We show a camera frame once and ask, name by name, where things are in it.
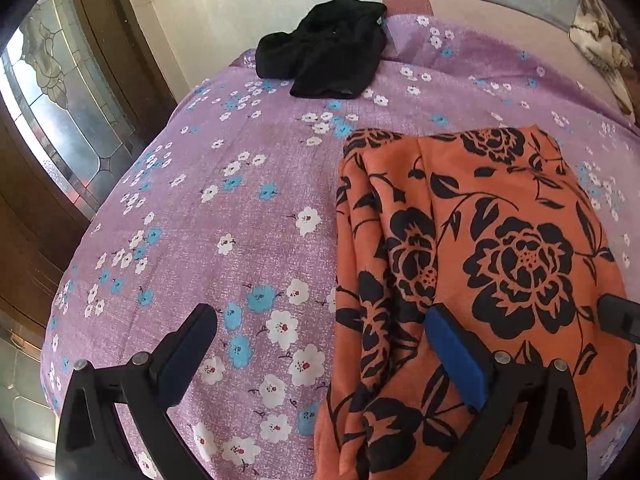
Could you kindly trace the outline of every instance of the orange floral fabric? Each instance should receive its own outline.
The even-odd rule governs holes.
[[[472,415],[422,322],[442,302],[490,351],[570,366],[593,438],[626,408],[636,352],[596,302],[625,297],[590,200],[537,127],[351,134],[337,192],[333,375],[316,421],[316,478],[429,478]],[[502,466],[504,436],[485,475]]]

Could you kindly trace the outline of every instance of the black garment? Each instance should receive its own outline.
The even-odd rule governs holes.
[[[261,78],[295,79],[293,97],[355,99],[373,80],[386,36],[378,24],[386,6],[358,0],[316,5],[291,34],[260,40]]]

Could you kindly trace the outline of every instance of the floral bedsheet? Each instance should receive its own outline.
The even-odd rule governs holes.
[[[384,59],[356,100],[292,98],[290,82],[257,78],[251,51],[183,100],[100,208],[62,280],[41,370],[57,413],[77,359],[122,364],[209,303],[218,334],[169,411],[175,427],[213,478],[311,478],[333,355],[337,165],[357,128],[425,136],[536,124],[558,139],[640,301],[638,129],[495,38],[427,16],[393,16],[385,28]],[[593,421],[590,478],[635,426],[636,390],[630,373],[621,396],[635,401]],[[142,471],[160,478],[129,413],[120,416]]]

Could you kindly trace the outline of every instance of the door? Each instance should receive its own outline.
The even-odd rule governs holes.
[[[44,334],[89,221],[175,101],[128,0],[38,0],[0,59],[0,308]]]

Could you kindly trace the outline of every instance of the screw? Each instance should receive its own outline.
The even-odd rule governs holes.
[[[569,365],[566,362],[562,361],[562,359],[556,359],[554,361],[554,366],[559,372],[565,372],[569,369]]]
[[[76,372],[79,372],[85,366],[87,366],[87,360],[86,359],[78,359],[78,361],[76,361],[75,364],[74,364],[74,370]]]
[[[499,362],[501,365],[507,365],[511,362],[511,356],[502,350],[496,352],[494,354],[494,359],[496,362]]]
[[[149,354],[146,352],[138,352],[131,358],[131,362],[137,366],[143,365],[147,361],[149,361]]]

